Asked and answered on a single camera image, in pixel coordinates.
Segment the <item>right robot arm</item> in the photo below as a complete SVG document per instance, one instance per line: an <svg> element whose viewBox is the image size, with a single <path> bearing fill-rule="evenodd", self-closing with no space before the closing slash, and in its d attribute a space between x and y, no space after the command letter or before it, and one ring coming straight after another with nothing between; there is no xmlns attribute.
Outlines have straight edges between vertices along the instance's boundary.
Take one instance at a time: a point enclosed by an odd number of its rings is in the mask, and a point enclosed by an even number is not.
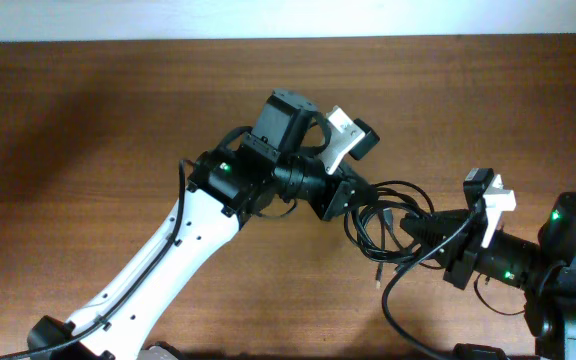
<svg viewBox="0 0 576 360"><path fill-rule="evenodd" d="M477 217L462 229L467 215L465 209L407 215L400 225L422 249L435 252L453 286L464 288L478 274L522 290L536 354L576 359L576 192L557 197L537 242L496 230L483 246L485 220Z"/></svg>

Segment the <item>black arm base clamp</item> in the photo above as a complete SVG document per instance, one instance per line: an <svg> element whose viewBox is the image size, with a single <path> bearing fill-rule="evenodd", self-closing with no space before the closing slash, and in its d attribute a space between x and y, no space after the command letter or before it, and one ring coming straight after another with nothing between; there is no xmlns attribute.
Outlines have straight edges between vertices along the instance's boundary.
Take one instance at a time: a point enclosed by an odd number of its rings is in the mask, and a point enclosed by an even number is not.
<svg viewBox="0 0 576 360"><path fill-rule="evenodd" d="M500 348L469 343L456 344L452 354L459 360L508 360Z"/></svg>

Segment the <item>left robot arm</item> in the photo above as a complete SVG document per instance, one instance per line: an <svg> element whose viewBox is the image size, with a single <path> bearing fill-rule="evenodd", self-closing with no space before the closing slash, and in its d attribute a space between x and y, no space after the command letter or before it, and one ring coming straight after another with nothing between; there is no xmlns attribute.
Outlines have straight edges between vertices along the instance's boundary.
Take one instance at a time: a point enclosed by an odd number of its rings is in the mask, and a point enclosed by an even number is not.
<svg viewBox="0 0 576 360"><path fill-rule="evenodd" d="M322 113L275 89L252 126L240 126L181 173L166 221L122 271L66 321L43 317L30 331L31 359L135 359L197 270L274 198L307 202L329 221L376 197L344 162L379 142L340 107Z"/></svg>

